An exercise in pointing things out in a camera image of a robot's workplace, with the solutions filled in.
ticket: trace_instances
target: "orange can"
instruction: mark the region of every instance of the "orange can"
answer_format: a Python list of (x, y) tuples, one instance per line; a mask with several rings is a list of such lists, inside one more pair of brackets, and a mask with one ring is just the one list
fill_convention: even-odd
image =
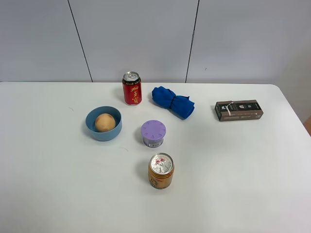
[(174, 173), (174, 162), (171, 156), (158, 153), (152, 156), (148, 165), (148, 178), (150, 184), (158, 189), (170, 186)]

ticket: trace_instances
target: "bowl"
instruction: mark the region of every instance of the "bowl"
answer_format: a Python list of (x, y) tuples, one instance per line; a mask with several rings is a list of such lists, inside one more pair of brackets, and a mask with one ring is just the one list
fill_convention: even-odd
[[(116, 127), (113, 128), (110, 131), (107, 132), (98, 132), (98, 130), (95, 127), (95, 120), (96, 118), (103, 113), (108, 113), (116, 121)], [(99, 141), (109, 141), (114, 139), (118, 134), (120, 133), (122, 129), (122, 119), (121, 119), (121, 113), (118, 111), (118, 109), (110, 106), (102, 106), (95, 108), (92, 110), (86, 117), (86, 126), (92, 135), (92, 137)]]

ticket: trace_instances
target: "blue cloth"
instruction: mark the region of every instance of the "blue cloth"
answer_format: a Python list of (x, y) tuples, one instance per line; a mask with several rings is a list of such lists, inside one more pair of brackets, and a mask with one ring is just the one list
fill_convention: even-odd
[(194, 110), (194, 102), (190, 101), (189, 97), (177, 96), (173, 91), (162, 86), (154, 88), (152, 99), (158, 105), (171, 109), (184, 119), (189, 117)]

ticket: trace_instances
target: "soda can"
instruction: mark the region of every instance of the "soda can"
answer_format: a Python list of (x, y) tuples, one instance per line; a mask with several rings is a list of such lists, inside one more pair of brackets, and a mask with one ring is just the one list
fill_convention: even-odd
[(171, 156), (158, 153), (152, 156), (148, 165), (148, 178), (150, 184), (157, 189), (170, 186), (174, 173), (174, 163)]
[(125, 103), (137, 105), (141, 102), (141, 79), (133, 71), (126, 72), (122, 79)]

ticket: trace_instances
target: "box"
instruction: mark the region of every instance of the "box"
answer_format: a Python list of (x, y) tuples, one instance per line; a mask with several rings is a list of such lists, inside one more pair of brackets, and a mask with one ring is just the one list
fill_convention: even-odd
[(219, 121), (257, 120), (263, 115), (256, 100), (217, 102), (215, 111)]

